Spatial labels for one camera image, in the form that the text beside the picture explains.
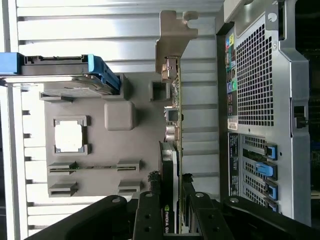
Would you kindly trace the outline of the blue expansion slot latch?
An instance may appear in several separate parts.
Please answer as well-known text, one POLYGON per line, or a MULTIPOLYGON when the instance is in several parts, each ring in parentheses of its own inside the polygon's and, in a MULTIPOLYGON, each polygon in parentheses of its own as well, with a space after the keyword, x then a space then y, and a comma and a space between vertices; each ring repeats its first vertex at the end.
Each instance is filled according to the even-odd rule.
POLYGON ((277 161, 278 160, 278 146, 273 143, 266 143, 265 147, 264 147, 264 155, 272 161, 277 161))
POLYGON ((255 170, 257 173, 270 178, 272 180, 278 180, 278 166, 269 161, 257 162, 255 164, 255 170))
POLYGON ((276 213, 279 211, 278 204, 273 201, 265 200, 265 207, 276 213))
POLYGON ((270 181, 266 182, 264 194, 271 200, 277 201, 279 199, 278 185, 270 181))

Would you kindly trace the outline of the green RAM stick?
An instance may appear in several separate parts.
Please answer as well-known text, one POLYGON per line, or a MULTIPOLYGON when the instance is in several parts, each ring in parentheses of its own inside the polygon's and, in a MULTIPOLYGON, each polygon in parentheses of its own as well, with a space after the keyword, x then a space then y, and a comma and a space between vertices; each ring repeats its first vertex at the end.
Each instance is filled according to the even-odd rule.
POLYGON ((84 170, 116 170, 116 171, 139 171, 140 164, 126 164, 118 163, 116 165, 93 165, 93 166, 81 166, 76 162, 70 164, 51 164, 49 167, 50 173, 73 173, 76 171, 84 170))

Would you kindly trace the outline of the grey parts rack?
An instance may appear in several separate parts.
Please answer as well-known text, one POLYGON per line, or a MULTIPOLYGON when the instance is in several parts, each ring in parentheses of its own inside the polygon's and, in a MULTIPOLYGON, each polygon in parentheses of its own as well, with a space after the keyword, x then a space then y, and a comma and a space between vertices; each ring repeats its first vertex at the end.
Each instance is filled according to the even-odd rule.
POLYGON ((44 101, 47 191, 51 198, 129 196, 148 188, 148 175, 159 169, 164 140, 166 87, 154 73, 121 74, 118 95, 89 94, 81 86, 47 84, 60 96, 44 101), (82 125, 79 152, 57 153, 55 126, 60 121, 82 125), (49 172, 49 166, 137 164, 139 170, 115 169, 49 172))

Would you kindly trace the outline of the silver CPU chip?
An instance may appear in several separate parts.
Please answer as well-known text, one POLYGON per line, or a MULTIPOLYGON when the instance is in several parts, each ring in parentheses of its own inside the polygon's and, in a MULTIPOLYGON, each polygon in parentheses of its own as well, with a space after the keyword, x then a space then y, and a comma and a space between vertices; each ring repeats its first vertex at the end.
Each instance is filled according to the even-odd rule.
POLYGON ((54 127, 55 151, 77 153, 83 147, 83 128, 77 121, 60 121, 54 127))

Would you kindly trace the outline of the open grey PC case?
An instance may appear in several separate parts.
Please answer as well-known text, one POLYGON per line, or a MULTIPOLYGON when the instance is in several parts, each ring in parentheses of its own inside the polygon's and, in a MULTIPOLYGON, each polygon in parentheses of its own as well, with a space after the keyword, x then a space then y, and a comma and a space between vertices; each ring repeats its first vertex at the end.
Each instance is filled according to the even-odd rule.
POLYGON ((223 0, 215 32, 221 195, 273 201, 310 226, 320 202, 320 0, 223 0), (278 179, 257 162, 276 164, 278 179))

